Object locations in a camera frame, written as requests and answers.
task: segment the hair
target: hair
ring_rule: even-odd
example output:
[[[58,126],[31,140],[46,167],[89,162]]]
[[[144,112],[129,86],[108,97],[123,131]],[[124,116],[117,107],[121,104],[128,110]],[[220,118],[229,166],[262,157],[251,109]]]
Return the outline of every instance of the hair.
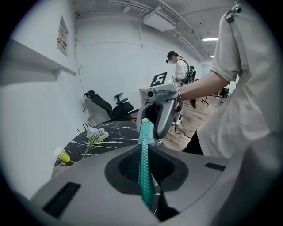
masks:
[[[179,54],[177,54],[175,51],[170,51],[168,54],[167,54],[167,58],[168,58],[168,60],[171,58],[171,57],[173,57],[173,56],[175,56],[175,57],[182,57],[181,55],[179,55]]]

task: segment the marble tabletop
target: marble tabletop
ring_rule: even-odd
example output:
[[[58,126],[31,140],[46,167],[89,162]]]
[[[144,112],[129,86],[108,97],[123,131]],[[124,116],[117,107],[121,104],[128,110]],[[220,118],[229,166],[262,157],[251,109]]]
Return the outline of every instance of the marble tabletop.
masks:
[[[134,122],[128,121],[114,121],[102,123],[94,128],[104,128],[109,133],[109,137],[106,138],[103,143],[95,145],[88,151],[86,157],[98,155],[107,151],[114,151],[117,148],[127,147],[130,145],[138,144],[138,131]],[[70,156],[71,161],[77,162],[83,158],[85,150],[87,148],[88,138],[87,132],[76,136],[65,147],[65,151]],[[57,159],[54,166],[67,166],[62,160]]]

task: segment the air vent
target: air vent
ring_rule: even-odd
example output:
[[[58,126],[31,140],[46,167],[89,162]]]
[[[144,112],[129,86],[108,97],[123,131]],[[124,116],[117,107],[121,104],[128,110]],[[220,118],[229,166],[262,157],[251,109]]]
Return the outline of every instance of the air vent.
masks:
[[[174,21],[176,24],[180,23],[180,20],[174,14],[172,14],[168,9],[164,8],[163,6],[159,10],[159,12],[161,12],[161,13],[165,14],[166,16],[168,16],[169,19]]]

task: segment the ceiling light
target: ceiling light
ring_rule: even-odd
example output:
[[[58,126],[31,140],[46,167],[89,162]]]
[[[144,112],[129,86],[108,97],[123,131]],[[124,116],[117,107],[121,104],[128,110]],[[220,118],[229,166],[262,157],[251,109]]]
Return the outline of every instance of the ceiling light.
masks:
[[[203,38],[203,41],[217,41],[218,38]]]

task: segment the ceiling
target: ceiling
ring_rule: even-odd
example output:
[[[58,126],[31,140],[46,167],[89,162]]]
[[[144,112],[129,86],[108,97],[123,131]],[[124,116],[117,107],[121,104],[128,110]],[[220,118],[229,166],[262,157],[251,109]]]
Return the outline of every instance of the ceiling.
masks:
[[[176,15],[169,6],[186,21],[181,20],[177,29],[203,60],[211,60],[216,41],[201,38],[217,37],[221,17],[234,5],[233,0],[74,0],[74,3],[77,17],[111,13],[137,18],[141,16],[141,4],[146,9],[143,16],[160,5]]]

